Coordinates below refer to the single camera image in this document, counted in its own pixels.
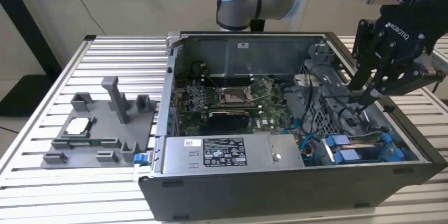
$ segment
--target white component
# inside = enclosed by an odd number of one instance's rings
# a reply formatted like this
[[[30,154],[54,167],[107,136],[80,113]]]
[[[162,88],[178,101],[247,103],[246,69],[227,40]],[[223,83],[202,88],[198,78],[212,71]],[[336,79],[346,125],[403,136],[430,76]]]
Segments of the white component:
[[[87,125],[90,124],[88,118],[75,118],[66,129],[68,134],[79,135],[84,132]]]
[[[203,140],[202,139],[186,139],[184,147],[202,147]]]
[[[236,47],[238,48],[250,48],[250,43],[248,42],[243,42],[243,43],[239,43],[238,45],[236,45]]]

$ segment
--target metal panel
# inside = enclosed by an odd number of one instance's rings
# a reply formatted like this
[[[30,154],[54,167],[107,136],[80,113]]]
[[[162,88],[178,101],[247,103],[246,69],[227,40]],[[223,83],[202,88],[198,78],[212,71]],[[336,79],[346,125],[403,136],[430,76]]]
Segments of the metal panel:
[[[354,37],[342,39],[351,47]],[[95,92],[95,100],[108,99],[100,86],[103,76],[120,77],[120,90],[128,99],[135,99],[142,92],[160,101],[159,86],[164,81],[167,60],[164,45],[164,37],[108,36],[83,43],[0,161],[4,168],[0,175],[0,223],[159,223],[154,220],[139,186],[132,182],[132,168],[42,170],[40,162],[51,138],[72,110],[74,92],[88,89]],[[438,46],[448,53],[448,38],[443,38]],[[448,108],[427,89],[394,97],[394,101],[448,158]],[[151,132],[155,132],[156,123],[158,117]],[[448,169],[424,185],[399,190],[375,209],[238,218],[211,223],[446,223],[447,201]]]

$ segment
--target metal table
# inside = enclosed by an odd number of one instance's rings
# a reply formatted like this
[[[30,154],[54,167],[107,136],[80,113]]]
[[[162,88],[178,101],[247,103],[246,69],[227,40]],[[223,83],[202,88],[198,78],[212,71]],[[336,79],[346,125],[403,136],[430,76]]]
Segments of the metal table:
[[[354,37],[342,37],[347,47]],[[448,38],[439,41],[448,54]],[[98,37],[84,41],[56,84],[0,160],[0,223],[159,223],[134,168],[40,169],[42,156],[72,110],[78,91],[108,99],[103,76],[119,76],[128,99],[148,94],[160,100],[167,61],[164,37]],[[448,108],[420,89],[394,97],[400,109],[448,158]],[[152,133],[158,126],[158,117]],[[448,169],[424,185],[410,186],[376,208],[214,220],[208,223],[448,223]]]

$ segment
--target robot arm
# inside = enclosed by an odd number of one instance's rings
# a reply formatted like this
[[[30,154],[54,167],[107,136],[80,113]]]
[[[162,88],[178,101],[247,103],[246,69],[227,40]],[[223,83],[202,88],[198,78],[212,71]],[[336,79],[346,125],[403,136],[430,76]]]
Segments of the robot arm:
[[[371,4],[384,0],[362,1]],[[398,1],[399,5],[382,6],[376,21],[359,22],[352,53],[358,71],[348,88],[362,90],[376,70],[362,95],[352,92],[360,105],[372,104],[380,94],[404,95],[446,76],[438,66],[423,64],[423,57],[448,33],[448,0]]]
[[[256,19],[283,18],[295,1],[218,0],[216,22],[226,30],[244,30]],[[348,85],[351,101],[367,106],[382,94],[403,95],[444,79],[443,70],[427,67],[423,57],[448,33],[448,0],[360,1],[383,5],[378,20],[359,22],[352,53],[358,71]]]

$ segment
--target blue latch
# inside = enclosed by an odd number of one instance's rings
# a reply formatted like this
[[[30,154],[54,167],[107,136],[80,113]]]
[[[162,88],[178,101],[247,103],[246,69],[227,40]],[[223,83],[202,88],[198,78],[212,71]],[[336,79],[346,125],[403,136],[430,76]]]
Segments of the blue latch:
[[[134,163],[148,165],[150,164],[150,154],[148,153],[139,153],[134,155]]]

